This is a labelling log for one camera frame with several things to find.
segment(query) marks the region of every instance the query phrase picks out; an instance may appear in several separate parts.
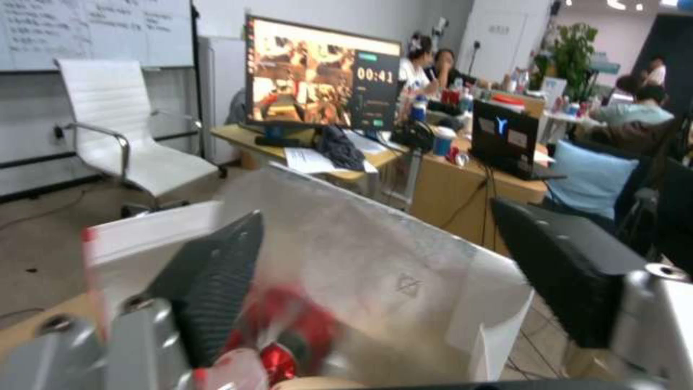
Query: laptop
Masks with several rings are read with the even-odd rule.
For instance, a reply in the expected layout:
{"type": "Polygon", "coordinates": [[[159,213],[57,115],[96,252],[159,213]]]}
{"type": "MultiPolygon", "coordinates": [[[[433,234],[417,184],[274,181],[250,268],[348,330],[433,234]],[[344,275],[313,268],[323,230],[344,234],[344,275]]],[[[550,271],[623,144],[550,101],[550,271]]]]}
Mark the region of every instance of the laptop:
{"type": "Polygon", "coordinates": [[[523,180],[565,178],[534,164],[538,127],[539,120],[529,115],[474,100],[471,154],[523,180]]]}

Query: computer monitor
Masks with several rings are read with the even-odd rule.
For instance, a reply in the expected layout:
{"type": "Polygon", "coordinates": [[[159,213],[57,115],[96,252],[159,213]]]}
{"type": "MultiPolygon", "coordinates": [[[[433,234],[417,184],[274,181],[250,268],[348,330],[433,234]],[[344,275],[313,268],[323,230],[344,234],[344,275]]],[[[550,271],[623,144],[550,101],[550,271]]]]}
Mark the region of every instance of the computer monitor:
{"type": "Polygon", "coordinates": [[[389,130],[400,44],[246,17],[247,123],[389,130]]]}
{"type": "Polygon", "coordinates": [[[529,115],[474,100],[472,153],[502,169],[531,171],[538,126],[529,115]]]}

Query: ceiling light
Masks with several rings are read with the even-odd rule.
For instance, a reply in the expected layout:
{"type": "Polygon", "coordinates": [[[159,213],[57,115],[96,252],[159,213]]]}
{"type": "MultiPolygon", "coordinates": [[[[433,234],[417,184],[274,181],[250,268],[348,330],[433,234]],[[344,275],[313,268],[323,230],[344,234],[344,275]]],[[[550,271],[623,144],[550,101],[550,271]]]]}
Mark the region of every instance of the ceiling light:
{"type": "Polygon", "coordinates": [[[621,11],[626,10],[626,5],[619,2],[618,0],[606,0],[606,4],[608,4],[609,7],[615,8],[617,10],[621,10],[621,11]]]}

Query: power outlet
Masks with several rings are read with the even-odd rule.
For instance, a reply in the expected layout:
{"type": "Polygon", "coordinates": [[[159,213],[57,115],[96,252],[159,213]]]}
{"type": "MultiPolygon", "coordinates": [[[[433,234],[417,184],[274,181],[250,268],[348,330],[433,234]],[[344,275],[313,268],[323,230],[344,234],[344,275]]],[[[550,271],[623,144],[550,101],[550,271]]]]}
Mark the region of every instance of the power outlet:
{"type": "Polygon", "coordinates": [[[64,131],[62,130],[62,127],[60,127],[60,126],[58,126],[58,125],[55,125],[55,126],[53,127],[53,134],[55,135],[55,138],[56,138],[56,139],[63,139],[63,138],[65,138],[65,133],[64,133],[64,131]]]}

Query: floor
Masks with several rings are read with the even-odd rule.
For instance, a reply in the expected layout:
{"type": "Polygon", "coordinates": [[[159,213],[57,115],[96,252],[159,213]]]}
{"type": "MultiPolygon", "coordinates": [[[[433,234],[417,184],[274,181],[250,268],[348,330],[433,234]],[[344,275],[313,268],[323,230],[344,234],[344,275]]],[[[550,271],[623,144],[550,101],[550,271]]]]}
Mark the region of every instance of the floor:
{"type": "MultiPolygon", "coordinates": [[[[231,168],[226,180],[244,173],[231,168]]],[[[194,191],[178,192],[171,198],[207,200],[221,183],[213,177],[194,191]]],[[[82,229],[118,219],[119,210],[114,205],[144,199],[136,190],[98,182],[35,200],[1,204],[0,329],[84,292],[82,229]],[[31,216],[40,217],[23,220],[31,216]]],[[[551,311],[535,297],[501,379],[556,378],[566,343],[565,332],[551,311]]]]}

